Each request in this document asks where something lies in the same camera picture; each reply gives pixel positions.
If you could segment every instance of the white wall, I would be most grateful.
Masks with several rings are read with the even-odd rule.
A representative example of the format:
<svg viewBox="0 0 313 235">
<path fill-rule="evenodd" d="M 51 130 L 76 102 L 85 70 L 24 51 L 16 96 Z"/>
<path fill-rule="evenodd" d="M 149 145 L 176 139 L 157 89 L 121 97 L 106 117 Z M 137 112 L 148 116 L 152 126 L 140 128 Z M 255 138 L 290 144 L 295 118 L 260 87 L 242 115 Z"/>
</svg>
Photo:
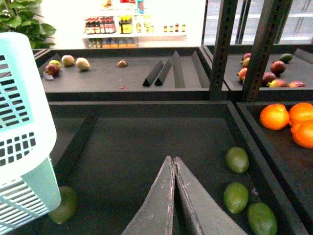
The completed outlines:
<svg viewBox="0 0 313 235">
<path fill-rule="evenodd" d="M 145 6 L 149 8 L 145 14 L 157 14 L 160 22 L 170 20 L 174 23 L 177 21 L 186 23 L 188 36 L 186 39 L 183 38 L 185 42 L 166 43 L 164 37 L 156 40 L 161 42 L 159 45 L 164 47 L 184 46 L 184 44 L 188 47 L 201 45 L 205 0 L 145 0 Z M 99 12 L 100 9 L 103 9 L 101 0 L 43 0 L 39 13 L 45 17 L 42 21 L 57 29 L 53 35 L 52 41 L 56 44 L 53 48 L 75 49 L 85 47 L 86 40 L 82 39 L 84 18 L 92 16 L 93 12 Z M 156 46 L 151 38 L 149 41 L 152 41 L 150 46 Z M 141 43 L 141 45 L 149 46 L 149 43 Z"/>
</svg>

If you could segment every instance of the orange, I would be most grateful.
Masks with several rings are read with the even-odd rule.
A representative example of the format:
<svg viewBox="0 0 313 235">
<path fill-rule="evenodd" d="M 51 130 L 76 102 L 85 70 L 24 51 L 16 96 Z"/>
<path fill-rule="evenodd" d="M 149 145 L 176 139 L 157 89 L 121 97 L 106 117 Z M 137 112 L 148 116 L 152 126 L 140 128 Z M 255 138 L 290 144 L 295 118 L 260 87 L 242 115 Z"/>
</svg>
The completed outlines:
<svg viewBox="0 0 313 235">
<path fill-rule="evenodd" d="M 297 123 L 291 128 L 293 141 L 303 148 L 313 148 L 313 120 Z"/>
<path fill-rule="evenodd" d="M 289 110 L 289 125 L 292 126 L 306 120 L 313 119 L 313 105 L 310 103 L 302 102 L 292 106 Z"/>
<path fill-rule="evenodd" d="M 261 124 L 270 130 L 278 131 L 289 122 L 289 114 L 283 104 L 270 104 L 260 114 Z"/>
</svg>

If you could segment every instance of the store shelf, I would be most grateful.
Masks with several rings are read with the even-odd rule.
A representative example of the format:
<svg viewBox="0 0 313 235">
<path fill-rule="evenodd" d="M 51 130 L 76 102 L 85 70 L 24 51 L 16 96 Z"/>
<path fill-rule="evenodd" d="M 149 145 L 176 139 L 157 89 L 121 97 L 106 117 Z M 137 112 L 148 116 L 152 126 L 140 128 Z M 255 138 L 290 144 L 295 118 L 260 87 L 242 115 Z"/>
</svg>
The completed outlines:
<svg viewBox="0 0 313 235">
<path fill-rule="evenodd" d="M 82 38 L 128 38 L 128 37 L 186 37 L 187 34 L 184 32 L 173 32 L 173 33 L 112 33 L 112 34 L 84 34 Z"/>
</svg>

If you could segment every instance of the product label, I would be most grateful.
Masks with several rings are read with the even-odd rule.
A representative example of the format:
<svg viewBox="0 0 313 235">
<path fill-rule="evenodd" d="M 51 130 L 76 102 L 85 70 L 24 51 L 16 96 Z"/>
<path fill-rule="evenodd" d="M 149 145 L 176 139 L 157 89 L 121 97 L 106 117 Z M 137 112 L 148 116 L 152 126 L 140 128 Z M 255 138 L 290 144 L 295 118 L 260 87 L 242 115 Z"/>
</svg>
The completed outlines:
<svg viewBox="0 0 313 235">
<path fill-rule="evenodd" d="M 105 30 L 103 24 L 100 25 L 100 32 L 101 32 L 101 33 L 106 33 L 106 30 Z"/>
</svg>

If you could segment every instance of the bottle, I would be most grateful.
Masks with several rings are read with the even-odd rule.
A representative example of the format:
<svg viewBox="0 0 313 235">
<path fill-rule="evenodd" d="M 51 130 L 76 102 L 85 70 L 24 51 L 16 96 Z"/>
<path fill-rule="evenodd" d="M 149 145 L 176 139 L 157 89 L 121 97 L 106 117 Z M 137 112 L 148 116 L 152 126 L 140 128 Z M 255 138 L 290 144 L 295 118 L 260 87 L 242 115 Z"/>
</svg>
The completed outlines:
<svg viewBox="0 0 313 235">
<path fill-rule="evenodd" d="M 106 33 L 110 33 L 110 25 L 109 25 L 109 19 L 108 17 L 105 18 L 105 30 L 106 30 Z"/>
<path fill-rule="evenodd" d="M 101 31 L 100 31 L 100 21 L 99 21 L 99 17 L 97 17 L 94 21 L 94 33 L 95 34 L 100 34 Z"/>
<path fill-rule="evenodd" d="M 106 29 L 105 29 L 105 22 L 104 22 L 104 17 L 101 18 L 100 21 L 100 33 L 105 34 L 106 33 Z"/>
<path fill-rule="evenodd" d="M 110 16 L 110 32 L 111 33 L 115 33 L 116 32 L 115 22 L 114 22 L 113 16 Z"/>
<path fill-rule="evenodd" d="M 123 33 L 123 17 L 122 16 L 119 17 L 118 25 L 119 25 L 119 33 Z"/>
<path fill-rule="evenodd" d="M 92 18 L 90 21 L 90 27 L 89 27 L 90 34 L 95 34 L 94 27 L 95 27 L 95 21 L 94 21 L 94 18 Z"/>
<path fill-rule="evenodd" d="M 136 24 L 136 30 L 137 30 L 137 33 L 141 33 L 141 24 L 140 23 Z"/>
<path fill-rule="evenodd" d="M 85 31 L 87 34 L 89 34 L 89 21 L 90 21 L 90 17 L 85 20 Z"/>
</svg>

